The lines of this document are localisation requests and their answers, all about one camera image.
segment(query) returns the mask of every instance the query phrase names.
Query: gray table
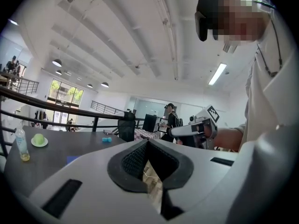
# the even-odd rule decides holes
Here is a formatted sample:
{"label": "gray table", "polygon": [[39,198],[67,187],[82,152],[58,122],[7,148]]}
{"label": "gray table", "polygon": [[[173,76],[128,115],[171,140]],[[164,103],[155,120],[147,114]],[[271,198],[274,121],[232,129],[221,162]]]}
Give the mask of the gray table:
{"label": "gray table", "polygon": [[[29,196],[45,179],[67,164],[67,156],[80,156],[109,148],[125,141],[103,132],[62,132],[24,126],[30,160],[23,162],[16,142],[9,152],[4,175],[10,187]],[[41,133],[48,139],[45,147],[35,147],[31,139]],[[103,137],[111,137],[111,143],[103,143]]]}

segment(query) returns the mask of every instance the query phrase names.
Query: cap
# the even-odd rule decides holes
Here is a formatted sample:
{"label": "cap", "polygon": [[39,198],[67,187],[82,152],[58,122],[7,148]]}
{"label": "cap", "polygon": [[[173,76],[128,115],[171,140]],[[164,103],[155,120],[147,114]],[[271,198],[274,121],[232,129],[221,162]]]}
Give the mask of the cap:
{"label": "cap", "polygon": [[169,104],[166,106],[166,108],[167,108],[168,106],[171,106],[172,109],[174,109],[174,105],[173,105],[173,103],[169,103]]}
{"label": "cap", "polygon": [[196,32],[203,42],[207,38],[208,29],[213,30],[213,38],[218,39],[218,2],[219,0],[198,0],[195,13]]}

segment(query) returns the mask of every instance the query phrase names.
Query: fluorescent light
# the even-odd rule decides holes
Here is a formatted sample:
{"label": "fluorescent light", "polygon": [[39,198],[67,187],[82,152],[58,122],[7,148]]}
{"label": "fluorescent light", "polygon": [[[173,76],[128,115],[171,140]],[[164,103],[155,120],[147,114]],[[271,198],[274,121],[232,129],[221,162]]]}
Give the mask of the fluorescent light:
{"label": "fluorescent light", "polygon": [[109,85],[108,85],[107,82],[103,82],[101,85],[104,86],[104,87],[106,87],[106,88],[109,88]]}
{"label": "fluorescent light", "polygon": [[215,84],[215,82],[218,80],[219,76],[222,74],[224,69],[226,68],[226,64],[221,63],[216,71],[216,73],[213,75],[212,79],[209,82],[209,85]]}
{"label": "fluorescent light", "polygon": [[16,23],[15,21],[13,21],[13,20],[11,20],[11,19],[8,19],[12,24],[14,24],[14,25],[19,25],[18,23]]}

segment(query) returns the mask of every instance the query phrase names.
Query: blue object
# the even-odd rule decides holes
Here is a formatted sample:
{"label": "blue object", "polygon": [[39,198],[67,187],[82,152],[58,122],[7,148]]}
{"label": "blue object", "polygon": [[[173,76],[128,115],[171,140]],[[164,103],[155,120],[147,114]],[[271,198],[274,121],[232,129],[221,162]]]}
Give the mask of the blue object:
{"label": "blue object", "polygon": [[102,138],[102,141],[103,142],[109,142],[109,143],[111,143],[112,142],[112,138],[111,137],[109,137],[109,138]]}
{"label": "blue object", "polygon": [[70,162],[73,162],[78,157],[80,157],[80,156],[67,156],[66,163],[69,164]]}

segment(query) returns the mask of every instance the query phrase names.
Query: white plate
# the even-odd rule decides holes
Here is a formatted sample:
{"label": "white plate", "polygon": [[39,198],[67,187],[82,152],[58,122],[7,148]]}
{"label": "white plate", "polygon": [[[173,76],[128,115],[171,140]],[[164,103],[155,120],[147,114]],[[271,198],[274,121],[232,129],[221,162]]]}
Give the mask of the white plate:
{"label": "white plate", "polygon": [[33,141],[33,138],[31,139],[31,143],[32,143],[32,145],[35,146],[35,147],[44,147],[44,146],[46,146],[46,145],[48,144],[48,140],[47,140],[46,138],[44,138],[44,139],[45,139],[45,141],[44,141],[44,143],[41,144],[41,145],[36,145],[36,144],[34,143],[34,141]]}

